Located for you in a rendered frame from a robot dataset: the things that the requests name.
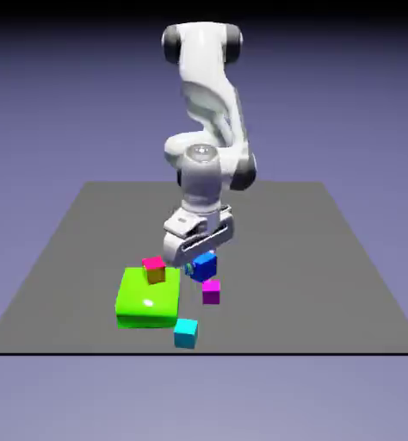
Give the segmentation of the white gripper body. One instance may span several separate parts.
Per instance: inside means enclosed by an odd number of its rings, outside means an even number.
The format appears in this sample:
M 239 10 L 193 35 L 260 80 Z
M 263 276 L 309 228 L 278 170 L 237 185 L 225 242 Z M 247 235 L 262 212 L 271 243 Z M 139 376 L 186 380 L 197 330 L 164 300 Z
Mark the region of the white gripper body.
M 178 208 L 164 223 L 164 231 L 164 262 L 172 267 L 182 267 L 232 239 L 232 207 L 224 205 L 206 214 Z

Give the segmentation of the small blue cube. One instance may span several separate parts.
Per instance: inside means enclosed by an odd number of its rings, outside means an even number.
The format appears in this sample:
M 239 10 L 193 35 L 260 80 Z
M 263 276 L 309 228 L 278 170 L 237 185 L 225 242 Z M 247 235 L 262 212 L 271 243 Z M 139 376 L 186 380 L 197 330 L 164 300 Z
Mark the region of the small blue cube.
M 217 273 L 217 256 L 215 252 L 206 252 L 195 258 L 187 266 L 188 275 L 195 281 L 203 283 Z

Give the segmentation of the small pink cube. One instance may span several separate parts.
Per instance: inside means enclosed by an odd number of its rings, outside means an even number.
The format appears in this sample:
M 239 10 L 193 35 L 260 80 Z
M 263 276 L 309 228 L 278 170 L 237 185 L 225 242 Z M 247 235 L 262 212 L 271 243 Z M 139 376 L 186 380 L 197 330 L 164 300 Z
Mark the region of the small pink cube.
M 161 256 L 143 258 L 142 265 L 149 284 L 165 282 L 166 265 Z

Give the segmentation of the small magenta cube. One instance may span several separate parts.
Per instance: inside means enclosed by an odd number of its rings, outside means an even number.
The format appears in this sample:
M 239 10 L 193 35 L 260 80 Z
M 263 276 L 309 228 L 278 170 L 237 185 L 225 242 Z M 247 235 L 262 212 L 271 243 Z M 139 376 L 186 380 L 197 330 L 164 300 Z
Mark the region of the small magenta cube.
M 218 305 L 220 302 L 220 281 L 207 280 L 202 283 L 202 302 L 204 305 Z

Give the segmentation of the small cyan cube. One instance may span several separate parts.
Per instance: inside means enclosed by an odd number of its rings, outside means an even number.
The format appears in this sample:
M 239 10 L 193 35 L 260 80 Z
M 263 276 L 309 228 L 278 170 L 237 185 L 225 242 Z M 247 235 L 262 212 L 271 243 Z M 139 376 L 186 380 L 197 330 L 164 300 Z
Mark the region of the small cyan cube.
M 174 345 L 176 348 L 194 349 L 197 335 L 197 320 L 178 319 L 174 327 Z

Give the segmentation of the large green box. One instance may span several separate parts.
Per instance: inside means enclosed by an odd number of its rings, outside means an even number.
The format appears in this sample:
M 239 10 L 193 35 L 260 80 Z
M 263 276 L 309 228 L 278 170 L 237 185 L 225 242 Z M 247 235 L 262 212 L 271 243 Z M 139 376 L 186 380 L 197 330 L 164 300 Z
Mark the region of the large green box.
M 125 268 L 115 301 L 118 328 L 169 328 L 177 322 L 180 270 L 168 267 L 165 281 L 149 284 L 142 267 Z

